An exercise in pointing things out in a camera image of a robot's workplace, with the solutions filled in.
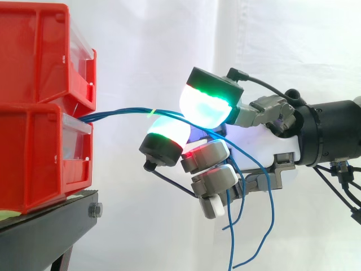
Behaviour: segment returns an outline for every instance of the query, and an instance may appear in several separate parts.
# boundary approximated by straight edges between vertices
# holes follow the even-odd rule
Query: black cable
[[[357,183],[350,182],[350,184],[353,185],[354,187],[356,187],[358,190],[361,190],[361,186],[359,186]]]
[[[318,169],[318,168],[313,168],[315,170],[315,172],[323,179],[323,181],[328,185],[329,188],[331,188],[331,190],[339,197],[339,199],[342,200],[343,203],[345,203],[347,205],[347,207],[350,208],[350,210],[352,212],[356,212],[357,209],[355,207],[353,207],[345,198],[344,196],[341,195],[340,192],[337,191],[337,189],[330,183],[330,181],[325,177],[324,174],[322,174],[322,172]]]
[[[350,192],[350,190],[349,190],[347,187],[344,187],[344,192],[345,192],[345,194],[346,194],[354,203],[356,203],[359,207],[361,207],[361,201],[358,200],[358,199],[354,196],[354,194],[352,194],[352,193]]]
[[[256,84],[259,84],[263,87],[265,87],[266,89],[269,89],[271,90],[272,92],[274,92],[275,94],[277,94],[278,96],[282,97],[282,98],[285,98],[287,100],[290,99],[290,97],[286,96],[285,94],[283,94],[282,92],[280,92],[277,88],[274,88],[273,86],[267,84],[266,82],[263,82],[262,80],[260,79],[257,79],[257,78],[254,78],[252,76],[249,76],[248,77],[248,81],[251,81],[251,82],[254,82]]]
[[[318,169],[321,169],[322,171],[326,171],[326,172],[328,172],[328,173],[334,173],[334,171],[332,171],[331,169],[329,169],[329,168],[325,168],[325,167],[322,167],[321,165],[316,165],[316,166],[314,166],[315,168],[318,168]]]
[[[245,72],[240,71],[239,69],[235,69],[235,68],[230,68],[230,70],[228,71],[227,77],[236,82],[241,80],[241,81],[251,81],[256,84],[259,84],[259,85],[263,86],[264,88],[271,90],[278,96],[286,99],[287,102],[293,107],[306,105],[306,102],[301,98],[300,92],[298,92],[298,90],[296,90],[296,89],[289,89],[286,91],[285,94],[283,94],[277,88],[274,88],[273,86],[267,84],[266,82],[263,82],[260,79],[254,78],[254,77],[250,76],[248,73],[245,73]]]
[[[198,198],[192,191],[186,189],[184,186],[181,186],[180,184],[176,183],[175,181],[171,180],[170,178],[165,177],[164,175],[160,174],[158,171],[152,171],[152,173],[155,176],[161,178],[162,180],[170,183],[171,185],[174,185],[175,187],[181,189],[183,192],[186,192],[188,195],[190,195],[196,199]]]

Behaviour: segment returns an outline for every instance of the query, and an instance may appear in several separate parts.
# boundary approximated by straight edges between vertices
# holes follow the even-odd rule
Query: black metal stand
[[[39,212],[0,221],[0,270],[66,271],[72,246],[97,222],[90,209],[98,192],[84,190],[79,197]]]
[[[68,249],[51,265],[50,271],[68,271],[70,257],[72,255],[73,247]]]

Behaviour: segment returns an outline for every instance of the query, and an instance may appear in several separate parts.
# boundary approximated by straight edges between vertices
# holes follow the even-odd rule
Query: green led light
[[[232,110],[226,100],[209,96],[188,85],[180,96],[179,106],[187,120],[208,129],[220,126]]]
[[[191,127],[182,121],[172,119],[171,117],[161,116],[148,130],[148,134],[160,134],[168,137],[180,147],[184,148],[191,135]]]

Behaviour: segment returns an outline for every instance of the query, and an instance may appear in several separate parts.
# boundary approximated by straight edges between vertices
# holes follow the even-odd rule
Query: blue wire
[[[139,107],[138,107],[138,108],[125,108],[125,109],[128,111],[128,112],[126,112],[126,113],[149,113],[149,112],[152,111],[152,109],[150,109],[150,108],[141,108],[141,107],[140,107],[140,108],[139,108]],[[110,111],[110,112],[113,112],[113,113],[111,113],[111,114],[109,114],[109,115],[116,115],[116,114],[118,114],[118,113],[116,112],[116,110],[115,110],[115,111]],[[262,241],[261,241],[261,243],[259,244],[259,246],[258,246],[257,251],[255,252],[255,254],[254,254],[250,259],[248,259],[247,261],[233,266],[233,268],[237,268],[237,267],[240,267],[240,266],[242,266],[242,265],[245,265],[245,264],[249,263],[250,261],[252,261],[254,258],[257,257],[259,251],[261,250],[261,248],[262,248],[262,246],[263,246],[263,243],[265,242],[267,236],[268,236],[269,233],[271,232],[271,230],[272,230],[272,228],[273,228],[273,226],[274,226],[274,223],[275,223],[275,206],[274,206],[273,197],[272,197],[272,191],[271,191],[271,180],[270,180],[270,176],[269,176],[267,170],[264,168],[264,166],[261,165],[260,162],[258,162],[258,161],[257,161],[255,158],[253,158],[251,155],[247,154],[244,150],[242,150],[240,147],[238,147],[237,145],[235,145],[232,141],[230,141],[230,140],[228,140],[227,138],[221,136],[220,134],[217,134],[217,133],[213,132],[212,130],[205,129],[205,128],[201,127],[201,126],[198,126],[198,125],[195,125],[195,124],[191,123],[190,121],[188,121],[188,120],[186,120],[186,119],[184,119],[184,118],[182,118],[182,117],[179,117],[179,115],[180,115],[179,113],[173,112],[173,111],[168,111],[168,112],[166,112],[166,111],[162,111],[162,110],[156,110],[155,113],[159,113],[159,115],[171,117],[171,118],[174,118],[174,119],[176,119],[176,120],[182,121],[182,122],[184,122],[184,123],[187,123],[187,124],[189,124],[189,125],[192,125],[192,126],[195,127],[195,128],[198,128],[198,129],[200,129],[200,130],[202,130],[202,131],[205,131],[205,132],[208,133],[210,136],[213,135],[213,136],[215,136],[215,137],[217,137],[217,138],[223,139],[225,142],[227,142],[227,143],[228,143],[229,145],[231,145],[233,148],[235,148],[236,150],[238,150],[239,152],[241,152],[241,153],[242,153],[243,155],[245,155],[247,158],[249,158],[250,160],[252,160],[256,165],[258,165],[259,168],[262,170],[262,172],[266,175],[267,186],[268,186],[268,194],[269,194],[269,196],[270,196],[271,211],[272,211],[271,225],[270,225],[268,231],[266,232],[265,236],[263,236]],[[102,112],[101,112],[101,113],[95,113],[95,114],[92,114],[92,115],[89,115],[89,116],[94,116],[94,115],[99,115],[99,114],[102,114]],[[80,118],[80,120],[82,120],[82,121],[84,121],[84,122],[92,122],[92,121],[98,120],[98,119],[96,119],[96,120],[91,120],[91,121],[90,121],[89,119],[90,119],[90,118],[87,118],[87,116]]]
[[[246,180],[244,179],[244,176],[242,174],[242,171],[239,169],[235,159],[232,157],[232,155],[230,155],[230,160],[232,161],[232,164],[234,165],[234,167],[236,168],[236,170],[238,171],[238,174],[241,175],[241,179],[242,179],[242,204],[241,204],[241,210],[239,211],[238,217],[235,220],[235,222],[233,222],[233,225],[236,225],[238,223],[238,221],[240,221],[241,216],[242,216],[242,212],[243,212],[243,208],[244,208],[244,203],[246,200]],[[226,230],[231,226],[231,224],[229,224],[228,226],[224,227],[222,230]]]
[[[228,271],[231,271],[232,263],[233,263],[233,255],[235,252],[235,233],[233,230],[232,217],[231,217],[231,195],[230,195],[230,191],[228,189],[227,189],[227,211],[228,211],[228,220],[231,225],[231,239],[232,239],[230,264],[228,266]]]

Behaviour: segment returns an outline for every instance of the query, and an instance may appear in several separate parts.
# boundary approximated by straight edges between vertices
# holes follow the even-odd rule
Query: red led light
[[[187,152],[186,154],[184,154],[186,156],[186,158],[189,158],[192,156],[192,152]]]

